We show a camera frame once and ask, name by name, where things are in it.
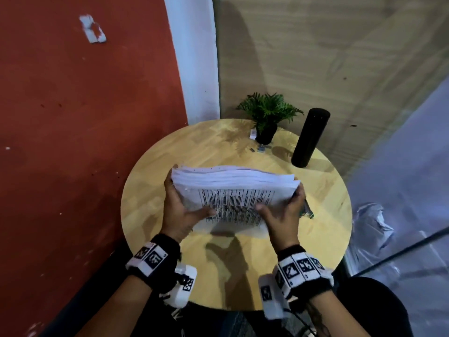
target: hand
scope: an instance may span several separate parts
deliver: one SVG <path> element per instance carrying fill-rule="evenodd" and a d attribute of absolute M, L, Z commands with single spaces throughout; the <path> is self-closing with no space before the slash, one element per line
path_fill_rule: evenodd
<path fill-rule="evenodd" d="M 255 205 L 255 209 L 267 224 L 270 241 L 276 253 L 300 243 L 298 224 L 305 199 L 306 193 L 303 184 L 300 183 L 293 197 L 284 208 L 281 217 L 274 217 L 268 207 L 263 204 Z"/>
<path fill-rule="evenodd" d="M 190 233 L 198 221 L 203 220 L 208 216 L 215 215 L 216 211 L 210 207 L 203 207 L 194 212 L 189 212 L 185 209 L 179 198 L 178 192 L 173 186 L 171 169 L 167 174 L 164 186 L 164 216 L 160 232 L 180 243 Z"/>

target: white paper sheet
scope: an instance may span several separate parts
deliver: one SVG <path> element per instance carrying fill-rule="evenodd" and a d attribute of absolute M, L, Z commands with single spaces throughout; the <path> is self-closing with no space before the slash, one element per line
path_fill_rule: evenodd
<path fill-rule="evenodd" d="M 217 214 L 200 221 L 194 231 L 241 233 L 266 238 L 268 230 L 254 209 L 256 203 L 275 213 L 292 197 L 300 181 L 294 175 L 276 175 L 236 166 L 177 168 L 173 184 L 188 210 L 212 207 Z"/>

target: person's right arm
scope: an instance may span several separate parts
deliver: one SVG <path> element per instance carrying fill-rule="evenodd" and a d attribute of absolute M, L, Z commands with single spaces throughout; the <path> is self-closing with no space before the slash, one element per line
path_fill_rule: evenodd
<path fill-rule="evenodd" d="M 305 198 L 301 183 L 281 217 L 274 217 L 263 204 L 255 206 L 267 224 L 270 241 L 278 255 L 287 248 L 300 245 L 298 221 Z M 369 337 L 331 290 L 313 296 L 306 304 L 306 309 L 320 337 Z"/>

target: black pole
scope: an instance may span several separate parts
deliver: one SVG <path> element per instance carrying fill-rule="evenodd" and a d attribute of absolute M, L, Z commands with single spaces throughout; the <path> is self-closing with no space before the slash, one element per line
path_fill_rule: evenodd
<path fill-rule="evenodd" d="M 372 270 L 379 268 L 380 266 L 382 266 L 383 264 L 386 264 L 387 262 L 389 262 L 391 260 L 399 258 L 400 256 L 402 256 L 408 252 L 411 252 L 415 249 L 418 249 L 422 246 L 428 245 L 432 241 L 439 240 L 448 234 L 449 234 L 449 227 L 443 228 L 440 231 L 437 231 L 437 232 L 433 233 L 432 235 L 428 236 L 427 238 L 424 238 L 423 240 L 418 241 L 417 243 L 414 243 L 413 245 L 404 248 L 403 250 L 399 251 L 398 253 L 395 253 L 395 254 L 389 256 L 388 258 L 385 258 L 384 260 L 379 261 L 377 264 L 374 264 L 368 268 L 365 268 L 363 271 L 360 271 L 359 273 L 354 275 L 354 277 L 360 277 L 361 275 L 364 275 L 365 273 L 371 272 Z"/>

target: cylindrical speaker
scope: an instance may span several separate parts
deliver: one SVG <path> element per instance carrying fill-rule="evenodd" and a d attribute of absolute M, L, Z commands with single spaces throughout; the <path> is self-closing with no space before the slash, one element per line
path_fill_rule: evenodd
<path fill-rule="evenodd" d="M 307 114 L 306 122 L 291 157 L 291 164 L 298 168 L 304 168 L 310 161 L 311 154 L 315 150 L 321 134 L 329 120 L 330 113 L 325 109 L 313 108 Z"/>

